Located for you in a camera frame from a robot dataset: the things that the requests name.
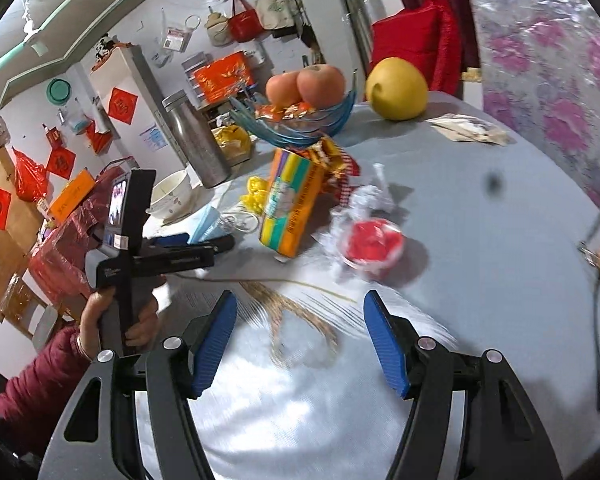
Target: white bowl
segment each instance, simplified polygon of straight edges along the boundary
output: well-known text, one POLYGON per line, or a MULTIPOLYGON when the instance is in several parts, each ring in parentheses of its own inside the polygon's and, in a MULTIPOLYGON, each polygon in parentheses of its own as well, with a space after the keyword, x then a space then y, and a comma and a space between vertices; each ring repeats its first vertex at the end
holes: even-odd
POLYGON ((192 187, 186 170, 170 174, 154 186, 151 193, 151 207, 146 211, 161 220, 181 215, 193 202, 198 184, 199 182, 192 187))

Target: fan blade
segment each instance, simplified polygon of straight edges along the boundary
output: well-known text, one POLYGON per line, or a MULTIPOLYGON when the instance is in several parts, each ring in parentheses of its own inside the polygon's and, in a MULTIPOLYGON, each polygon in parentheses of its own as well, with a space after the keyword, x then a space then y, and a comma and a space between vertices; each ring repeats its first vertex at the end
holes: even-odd
POLYGON ((69 5, 69 3, 71 2, 71 0, 65 0, 64 2, 62 2, 60 5, 58 5, 58 8, 56 10, 54 10, 49 17, 42 23, 42 25, 40 26, 40 28, 38 29, 38 31, 42 31, 45 30, 45 27, 51 23, 51 20, 53 20, 58 13, 64 9, 67 5, 69 5))
POLYGON ((23 41, 21 44, 14 46, 10 51, 8 51, 4 56, 0 58, 0 70, 4 68, 4 66, 11 61, 14 57, 16 57, 19 53, 24 50, 26 46, 26 42, 23 41))
POLYGON ((42 43, 42 41, 36 41, 35 43, 31 43, 31 46, 33 47, 33 50, 36 51, 36 54, 38 54, 38 57, 42 57, 47 52, 49 52, 49 49, 44 43, 42 43))

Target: red cushion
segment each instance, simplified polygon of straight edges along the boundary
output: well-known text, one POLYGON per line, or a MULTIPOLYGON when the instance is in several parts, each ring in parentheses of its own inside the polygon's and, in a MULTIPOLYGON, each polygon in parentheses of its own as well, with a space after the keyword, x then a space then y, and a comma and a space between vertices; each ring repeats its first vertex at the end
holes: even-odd
POLYGON ((429 90, 455 94, 460 81, 462 43, 458 22, 447 0, 426 0, 415 10, 373 24, 371 68, 387 57, 413 63, 429 90))

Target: red apple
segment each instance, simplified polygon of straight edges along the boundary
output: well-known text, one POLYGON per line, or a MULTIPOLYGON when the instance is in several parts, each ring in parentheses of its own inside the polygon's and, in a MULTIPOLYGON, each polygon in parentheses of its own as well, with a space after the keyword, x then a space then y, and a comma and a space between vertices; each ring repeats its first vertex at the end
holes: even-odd
POLYGON ((344 99, 345 79, 331 65, 311 65, 298 74, 298 90, 302 101, 318 110, 337 105, 344 99))
POLYGON ((296 83, 298 74, 298 71, 285 72, 280 75, 272 76, 267 81, 265 93, 271 104, 279 108, 287 108, 302 100, 296 83))

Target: ceiling fan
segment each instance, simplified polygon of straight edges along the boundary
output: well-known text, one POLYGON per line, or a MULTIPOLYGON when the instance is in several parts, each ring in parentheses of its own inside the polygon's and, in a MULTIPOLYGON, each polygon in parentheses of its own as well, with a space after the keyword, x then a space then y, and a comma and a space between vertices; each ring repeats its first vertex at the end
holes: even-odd
POLYGON ((35 50, 36 54, 38 54, 39 56, 44 56, 47 52, 49 52, 49 49, 44 43, 36 40, 36 36, 43 30, 45 30, 45 27, 49 23, 51 23, 51 21, 60 13, 60 11, 63 10, 70 2, 71 0, 65 0, 64 2, 62 2, 60 5, 58 5, 56 10, 54 10, 49 15, 49 17, 42 23, 42 25, 40 25, 40 28, 33 28, 33 20, 31 19, 31 16, 29 14, 29 0, 23 0, 22 4, 24 6, 24 14, 22 15, 22 17, 24 20, 26 20, 23 32, 26 34, 26 37, 24 38, 24 40, 22 40, 21 43, 14 46, 10 51, 8 51, 6 54, 4 54, 4 56, 0 58, 0 70, 3 69, 5 65, 7 65, 7 63, 11 61, 11 59, 16 57, 19 53, 21 53, 28 44, 32 46, 33 50, 35 50))

